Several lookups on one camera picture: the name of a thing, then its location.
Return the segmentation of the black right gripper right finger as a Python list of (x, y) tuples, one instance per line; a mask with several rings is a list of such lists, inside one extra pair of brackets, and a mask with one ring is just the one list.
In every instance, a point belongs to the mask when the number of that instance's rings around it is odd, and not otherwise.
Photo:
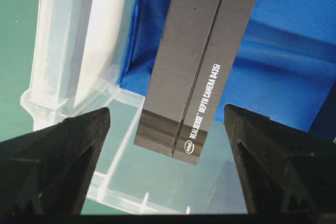
[(335, 217), (335, 144), (228, 104), (224, 126), (249, 214)]

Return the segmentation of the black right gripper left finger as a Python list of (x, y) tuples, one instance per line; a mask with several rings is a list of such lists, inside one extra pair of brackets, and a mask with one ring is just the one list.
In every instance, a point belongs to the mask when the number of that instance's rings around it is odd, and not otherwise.
[(1, 142), (1, 218), (78, 215), (111, 126), (106, 107)]

